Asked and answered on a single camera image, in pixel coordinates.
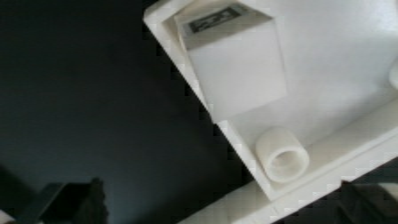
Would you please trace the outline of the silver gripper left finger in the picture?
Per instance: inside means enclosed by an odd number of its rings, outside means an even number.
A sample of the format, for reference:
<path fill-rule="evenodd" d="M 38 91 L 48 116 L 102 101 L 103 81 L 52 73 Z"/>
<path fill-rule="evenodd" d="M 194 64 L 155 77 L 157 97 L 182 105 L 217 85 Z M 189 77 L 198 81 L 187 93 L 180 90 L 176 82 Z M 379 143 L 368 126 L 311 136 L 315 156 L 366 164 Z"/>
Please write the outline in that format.
<path fill-rule="evenodd" d="M 105 183 L 50 183 L 39 192 L 16 224 L 110 224 Z"/>

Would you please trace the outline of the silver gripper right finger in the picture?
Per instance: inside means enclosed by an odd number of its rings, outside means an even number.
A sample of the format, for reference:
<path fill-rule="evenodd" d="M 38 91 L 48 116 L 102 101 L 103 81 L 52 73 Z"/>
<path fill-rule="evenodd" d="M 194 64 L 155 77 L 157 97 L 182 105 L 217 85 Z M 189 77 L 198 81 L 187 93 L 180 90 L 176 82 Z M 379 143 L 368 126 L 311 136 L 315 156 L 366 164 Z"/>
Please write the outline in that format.
<path fill-rule="evenodd" d="M 398 224 L 398 183 L 343 183 L 334 224 Z"/>

